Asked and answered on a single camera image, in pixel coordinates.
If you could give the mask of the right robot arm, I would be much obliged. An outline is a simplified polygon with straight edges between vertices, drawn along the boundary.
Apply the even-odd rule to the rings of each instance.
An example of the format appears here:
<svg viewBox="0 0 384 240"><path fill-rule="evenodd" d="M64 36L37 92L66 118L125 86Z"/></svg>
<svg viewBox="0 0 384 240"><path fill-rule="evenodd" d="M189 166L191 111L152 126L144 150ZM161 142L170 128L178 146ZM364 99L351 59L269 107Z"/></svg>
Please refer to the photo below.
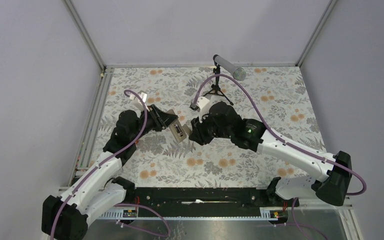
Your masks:
<svg viewBox="0 0 384 240"><path fill-rule="evenodd" d="M303 177L275 177L267 187L267 201L273 206L294 198L318 198L333 205L344 204L351 173L351 157L339 151L323 152L269 130L259 120L241 118L225 102L211 105L201 97L195 104L198 117L192 119L189 139L203 146L213 139L229 139L235 146L286 161L306 172Z"/></svg>

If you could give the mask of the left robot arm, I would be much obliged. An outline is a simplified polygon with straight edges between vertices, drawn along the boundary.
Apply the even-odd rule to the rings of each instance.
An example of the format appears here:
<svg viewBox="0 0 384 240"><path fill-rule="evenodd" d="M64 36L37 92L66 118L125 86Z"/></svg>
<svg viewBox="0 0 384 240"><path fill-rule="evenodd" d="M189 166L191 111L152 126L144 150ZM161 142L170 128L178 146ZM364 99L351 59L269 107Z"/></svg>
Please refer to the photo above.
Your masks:
<svg viewBox="0 0 384 240"><path fill-rule="evenodd" d="M60 196L49 195L42 204L41 230L56 240L81 240L92 223L114 205L132 204L134 184L111 176L121 170L136 151L136 141L149 132L161 132L178 120L154 104L137 115L125 110L118 116L110 139L95 163Z"/></svg>

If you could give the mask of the white remote control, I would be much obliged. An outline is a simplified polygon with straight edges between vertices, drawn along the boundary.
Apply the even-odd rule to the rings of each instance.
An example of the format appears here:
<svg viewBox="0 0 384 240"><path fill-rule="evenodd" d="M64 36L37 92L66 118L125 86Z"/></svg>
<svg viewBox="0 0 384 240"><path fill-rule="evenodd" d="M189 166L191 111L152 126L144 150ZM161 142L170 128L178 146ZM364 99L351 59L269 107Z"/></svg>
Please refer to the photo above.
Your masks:
<svg viewBox="0 0 384 240"><path fill-rule="evenodd" d="M186 139L187 134L179 121L179 117L175 114L173 109L169 109L167 112L168 117L164 122L165 125L170 129L175 140L180 143Z"/></svg>

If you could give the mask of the grey battery compartment cover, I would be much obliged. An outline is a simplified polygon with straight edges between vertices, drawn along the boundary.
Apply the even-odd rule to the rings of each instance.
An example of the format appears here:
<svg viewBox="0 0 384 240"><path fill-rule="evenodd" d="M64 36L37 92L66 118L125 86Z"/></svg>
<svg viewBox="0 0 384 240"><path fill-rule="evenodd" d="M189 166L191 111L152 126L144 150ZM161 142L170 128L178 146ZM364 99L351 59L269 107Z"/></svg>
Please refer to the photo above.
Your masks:
<svg viewBox="0 0 384 240"><path fill-rule="evenodd" d="M182 127L183 127L184 132L185 132L188 136L190 136L191 133L192 133L192 130L191 130L186 124L184 124Z"/></svg>

